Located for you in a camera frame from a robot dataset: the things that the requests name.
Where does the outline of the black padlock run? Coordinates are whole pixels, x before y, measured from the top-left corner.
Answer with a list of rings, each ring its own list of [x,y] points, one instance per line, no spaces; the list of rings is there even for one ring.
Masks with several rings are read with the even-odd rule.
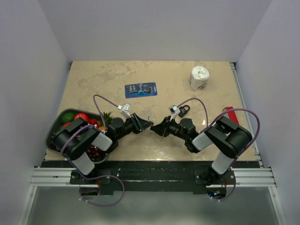
[[[179,110],[180,110],[179,117],[183,118],[190,110],[190,106],[189,105],[180,106]]]

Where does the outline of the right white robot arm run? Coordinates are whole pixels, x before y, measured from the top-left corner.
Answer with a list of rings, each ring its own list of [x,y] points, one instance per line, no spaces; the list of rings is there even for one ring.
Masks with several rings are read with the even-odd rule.
[[[192,153],[199,153],[214,144],[220,152],[207,171],[199,175],[206,185],[220,184],[233,161],[252,141],[248,130],[225,116],[201,133],[196,131],[191,119],[183,118],[177,123],[170,116],[150,129],[162,137],[173,135],[184,140]]]

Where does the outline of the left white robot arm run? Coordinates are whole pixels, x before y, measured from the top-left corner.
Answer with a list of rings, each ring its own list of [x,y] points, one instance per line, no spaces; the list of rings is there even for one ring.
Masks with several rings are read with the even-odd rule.
[[[88,124],[84,119],[77,119],[57,131],[52,142],[55,149],[81,172],[81,179],[92,184],[97,179],[97,172],[94,170],[95,163],[86,152],[90,146],[107,153],[112,152],[119,145],[119,139],[130,133],[138,134],[152,125],[151,120],[144,120],[135,113],[126,120],[113,118],[106,131]]]

